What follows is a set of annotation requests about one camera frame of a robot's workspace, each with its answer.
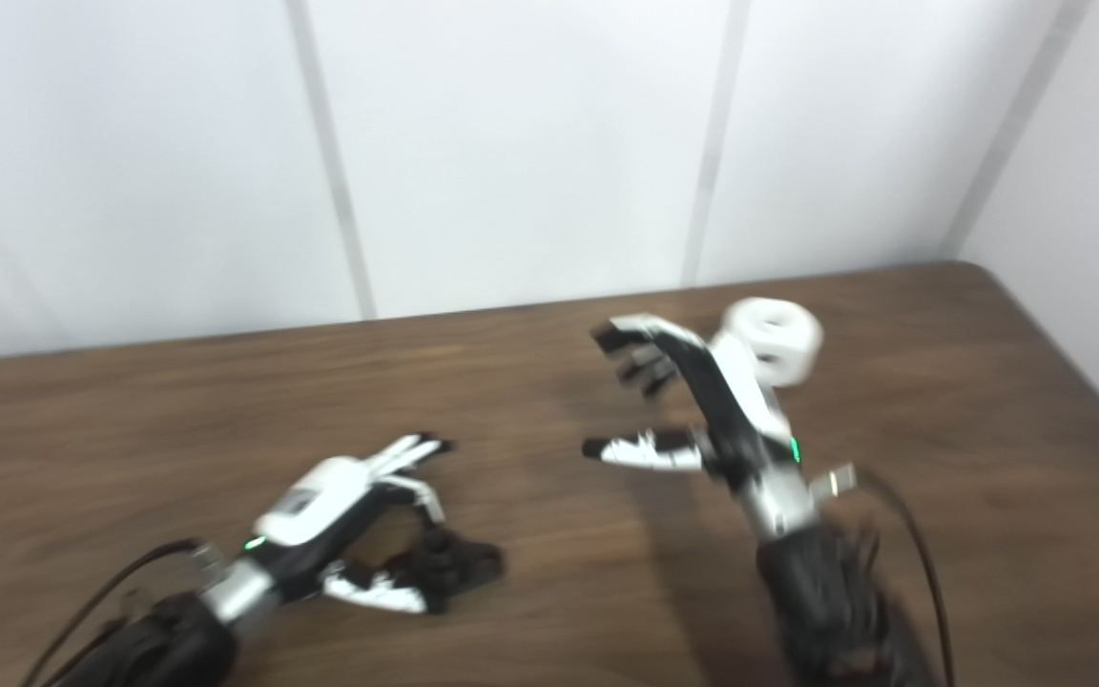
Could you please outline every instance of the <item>brown wood grain surface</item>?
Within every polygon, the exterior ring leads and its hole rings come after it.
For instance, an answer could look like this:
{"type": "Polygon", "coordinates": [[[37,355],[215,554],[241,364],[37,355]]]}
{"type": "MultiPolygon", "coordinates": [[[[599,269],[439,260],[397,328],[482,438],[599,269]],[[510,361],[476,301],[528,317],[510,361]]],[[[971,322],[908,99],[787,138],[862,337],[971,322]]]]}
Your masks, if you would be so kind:
{"type": "MultiPolygon", "coordinates": [[[[449,525],[506,549],[508,577],[442,618],[289,606],[233,686],[786,684],[725,490],[577,455],[584,436],[698,419],[681,388],[647,406],[619,387],[589,328],[654,312],[710,335],[748,296],[824,325],[813,377],[782,392],[807,473],[875,466],[912,503],[961,682],[1099,684],[1099,399],[953,264],[1,359],[0,686],[138,553],[188,535],[233,551],[319,459],[411,430],[458,441],[418,475],[449,525]]],[[[882,527],[880,574],[934,654],[902,528],[866,496],[833,512],[882,527]]],[[[382,561],[411,523],[389,517],[353,553],[382,561]]],[[[140,579],[158,597],[184,568],[140,579]]]]}

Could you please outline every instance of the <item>wire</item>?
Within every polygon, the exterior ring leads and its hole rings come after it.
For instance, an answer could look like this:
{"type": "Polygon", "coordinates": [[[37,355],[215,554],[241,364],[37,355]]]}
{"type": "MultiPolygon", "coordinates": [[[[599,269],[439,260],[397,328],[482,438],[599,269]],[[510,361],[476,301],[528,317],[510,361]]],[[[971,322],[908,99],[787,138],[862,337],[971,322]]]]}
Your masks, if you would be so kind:
{"type": "Polygon", "coordinates": [[[60,649],[62,644],[69,639],[70,634],[74,633],[80,623],[87,620],[88,614],[91,614],[92,610],[96,610],[97,605],[100,605],[100,601],[103,601],[104,597],[108,597],[111,591],[116,589],[119,584],[124,583],[130,575],[138,573],[141,567],[153,564],[153,562],[159,561],[162,557],[171,556],[174,553],[192,552],[196,551],[198,546],[201,546],[201,542],[198,542],[196,539],[180,539],[177,542],[169,542],[144,553],[142,556],[136,558],[135,562],[132,562],[132,564],[123,567],[121,573],[110,577],[109,581],[104,583],[104,586],[100,587],[100,590],[98,590],[96,595],[92,595],[87,603],[84,603],[82,608],[76,611],[75,617],[70,618],[70,621],[66,622],[66,625],[62,628],[62,631],[57,633],[57,636],[55,636],[53,642],[49,642],[48,647],[45,647],[45,651],[40,654],[38,660],[36,660],[36,662],[32,665],[32,668],[27,669],[27,675],[23,678],[23,683],[19,684],[19,687],[32,687],[32,684],[36,682],[36,677],[38,677],[40,672],[45,668],[45,664],[47,664],[48,660],[52,660],[54,654],[57,653],[57,649],[60,649]]]}
{"type": "Polygon", "coordinates": [[[956,671],[952,666],[952,636],[947,630],[947,610],[944,608],[944,595],[939,588],[939,575],[935,575],[935,563],[930,556],[928,542],[923,539],[923,532],[919,523],[914,521],[907,501],[898,495],[889,483],[880,479],[879,475],[869,473],[867,468],[858,468],[855,484],[861,488],[880,496],[880,499],[888,503],[890,508],[898,512],[902,522],[907,523],[910,531],[910,539],[914,540],[914,547],[919,551],[919,557],[923,564],[923,573],[928,574],[928,586],[932,592],[932,601],[935,605],[935,623],[939,625],[939,651],[944,662],[944,683],[947,687],[956,687],[956,671]]]}

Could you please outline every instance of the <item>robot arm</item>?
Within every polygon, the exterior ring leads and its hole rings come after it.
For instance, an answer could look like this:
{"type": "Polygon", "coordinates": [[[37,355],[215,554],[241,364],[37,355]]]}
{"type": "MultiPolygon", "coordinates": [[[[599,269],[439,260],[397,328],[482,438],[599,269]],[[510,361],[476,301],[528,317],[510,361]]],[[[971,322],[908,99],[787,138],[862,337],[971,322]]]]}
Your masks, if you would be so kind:
{"type": "Polygon", "coordinates": [[[409,477],[449,448],[432,435],[411,434],[369,458],[324,459],[257,520],[235,561],[210,556],[202,590],[166,597],[143,618],[99,636],[45,686],[217,687],[244,635],[280,605],[321,595],[384,610],[446,612],[448,597],[502,574],[500,551],[446,530],[435,490],[409,477]],[[379,569],[344,561],[345,549],[393,506],[422,514],[414,547],[379,569]]]}
{"type": "Polygon", "coordinates": [[[773,388],[798,384],[811,369],[821,344],[815,319],[786,301],[743,300],[710,343],[648,314],[613,318],[592,336],[606,355],[632,352],[618,377],[623,386],[644,384],[648,399],[684,379],[707,426],[588,439],[584,455],[655,470],[706,469],[728,483],[758,534],[758,570],[798,683],[829,687],[858,677],[933,687],[900,609],[821,517],[821,501],[854,487],[855,470],[844,466],[810,486],[777,405],[773,388]]]}

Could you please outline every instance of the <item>white spool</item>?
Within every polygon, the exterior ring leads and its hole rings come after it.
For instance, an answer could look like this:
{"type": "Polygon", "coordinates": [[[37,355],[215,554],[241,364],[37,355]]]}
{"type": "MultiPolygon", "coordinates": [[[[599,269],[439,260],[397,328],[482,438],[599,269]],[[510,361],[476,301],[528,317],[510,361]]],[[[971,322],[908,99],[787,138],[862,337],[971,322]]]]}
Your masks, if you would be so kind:
{"type": "Polygon", "coordinates": [[[824,339],[821,323],[789,300],[745,299],[729,306],[717,337],[741,341],[757,358],[757,379],[769,387],[792,387],[808,378],[824,339]]]}

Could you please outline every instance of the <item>white wall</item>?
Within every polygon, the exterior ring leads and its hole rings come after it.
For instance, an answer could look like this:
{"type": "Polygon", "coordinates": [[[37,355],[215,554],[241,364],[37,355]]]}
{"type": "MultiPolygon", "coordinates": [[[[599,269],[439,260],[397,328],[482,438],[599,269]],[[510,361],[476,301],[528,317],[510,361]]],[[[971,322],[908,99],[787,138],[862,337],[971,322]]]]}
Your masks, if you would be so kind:
{"type": "Polygon", "coordinates": [[[754,3],[697,282],[934,259],[1057,8],[754,3]]]}
{"type": "Polygon", "coordinates": [[[0,355],[929,259],[1055,8],[0,0],[0,355]]]}
{"type": "Polygon", "coordinates": [[[282,4],[0,0],[0,353],[354,319],[323,179],[282,4]]]}
{"type": "Polygon", "coordinates": [[[677,286],[725,1],[310,8],[379,317],[677,286]]]}
{"type": "Polygon", "coordinates": [[[1099,388],[1099,3],[961,256],[998,275],[1099,388]]]}

